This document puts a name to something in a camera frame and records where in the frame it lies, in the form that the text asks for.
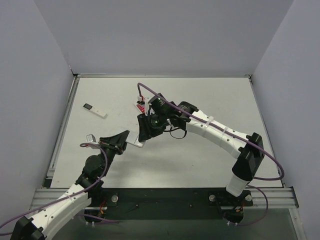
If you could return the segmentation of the white grey-faced remote control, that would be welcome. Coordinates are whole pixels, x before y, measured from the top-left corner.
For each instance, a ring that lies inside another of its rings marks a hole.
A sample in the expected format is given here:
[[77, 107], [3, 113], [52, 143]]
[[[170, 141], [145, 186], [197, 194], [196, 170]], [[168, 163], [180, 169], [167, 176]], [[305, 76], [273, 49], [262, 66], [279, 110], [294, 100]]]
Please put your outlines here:
[[139, 133], [135, 131], [129, 131], [129, 134], [126, 138], [126, 143], [138, 148], [142, 148], [145, 145], [144, 141], [139, 141]]

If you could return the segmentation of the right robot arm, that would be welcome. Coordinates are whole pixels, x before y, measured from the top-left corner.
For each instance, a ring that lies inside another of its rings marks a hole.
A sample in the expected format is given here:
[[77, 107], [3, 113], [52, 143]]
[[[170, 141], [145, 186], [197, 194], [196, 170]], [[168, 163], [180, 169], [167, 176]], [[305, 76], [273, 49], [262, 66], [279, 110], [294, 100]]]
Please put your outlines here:
[[139, 142], [155, 138], [164, 132], [182, 130], [199, 135], [224, 149], [236, 162], [226, 191], [239, 197], [244, 188], [253, 180], [264, 159], [262, 137], [235, 131], [206, 115], [196, 106], [182, 101], [166, 103], [162, 94], [151, 99], [139, 96], [136, 102], [138, 115]]

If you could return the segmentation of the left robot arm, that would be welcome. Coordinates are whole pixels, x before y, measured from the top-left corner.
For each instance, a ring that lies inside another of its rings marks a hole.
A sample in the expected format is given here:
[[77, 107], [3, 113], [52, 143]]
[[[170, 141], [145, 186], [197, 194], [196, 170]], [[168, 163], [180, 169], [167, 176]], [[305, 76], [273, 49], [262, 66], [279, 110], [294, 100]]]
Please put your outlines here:
[[80, 144], [82, 148], [91, 147], [100, 153], [86, 159], [80, 176], [61, 197], [43, 205], [31, 217], [21, 216], [10, 238], [51, 240], [83, 208], [100, 204], [103, 199], [102, 178], [106, 176], [114, 157], [126, 150], [129, 134], [130, 131], [125, 130], [110, 137], [101, 137], [97, 143]]

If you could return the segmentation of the red remote control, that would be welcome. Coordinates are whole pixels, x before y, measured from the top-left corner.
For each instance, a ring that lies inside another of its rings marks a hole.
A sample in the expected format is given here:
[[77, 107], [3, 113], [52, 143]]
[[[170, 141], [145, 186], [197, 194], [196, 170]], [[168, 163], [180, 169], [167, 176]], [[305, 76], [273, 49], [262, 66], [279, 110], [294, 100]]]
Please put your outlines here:
[[145, 104], [141, 101], [136, 101], [134, 107], [138, 110], [139, 114], [145, 114]]

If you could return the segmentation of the slim white remote control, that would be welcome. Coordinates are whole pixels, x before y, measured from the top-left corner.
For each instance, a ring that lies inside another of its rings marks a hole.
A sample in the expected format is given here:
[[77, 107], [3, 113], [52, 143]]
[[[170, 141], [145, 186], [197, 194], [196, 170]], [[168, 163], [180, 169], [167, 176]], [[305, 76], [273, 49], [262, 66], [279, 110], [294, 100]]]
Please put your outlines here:
[[90, 113], [102, 118], [102, 119], [106, 119], [106, 117], [108, 115], [105, 111], [98, 109], [88, 103], [85, 103], [83, 105], [83, 108], [86, 109], [87, 111], [89, 111]]

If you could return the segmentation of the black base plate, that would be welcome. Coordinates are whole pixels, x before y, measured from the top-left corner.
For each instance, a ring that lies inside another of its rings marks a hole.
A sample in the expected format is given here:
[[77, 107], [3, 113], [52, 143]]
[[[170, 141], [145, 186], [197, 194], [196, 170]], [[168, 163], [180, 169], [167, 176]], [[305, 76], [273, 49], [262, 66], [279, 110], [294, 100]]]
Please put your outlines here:
[[84, 210], [91, 222], [127, 220], [219, 220], [224, 215], [243, 218], [243, 208], [253, 206], [244, 190], [235, 197], [224, 187], [103, 188]]

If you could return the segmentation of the aluminium front rail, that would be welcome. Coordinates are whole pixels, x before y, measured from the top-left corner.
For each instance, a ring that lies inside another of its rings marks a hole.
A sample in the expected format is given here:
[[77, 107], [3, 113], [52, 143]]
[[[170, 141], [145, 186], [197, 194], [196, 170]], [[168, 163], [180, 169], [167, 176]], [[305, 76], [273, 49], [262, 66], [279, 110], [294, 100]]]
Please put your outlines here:
[[[266, 200], [263, 194], [256, 188], [246, 188], [251, 192], [253, 208], [264, 209]], [[267, 187], [260, 189], [268, 200], [269, 209], [298, 209], [299, 204], [292, 187], [278, 188]], [[67, 188], [39, 188], [36, 189], [31, 201], [30, 209], [35, 209], [47, 203], [55, 201], [67, 191]]]

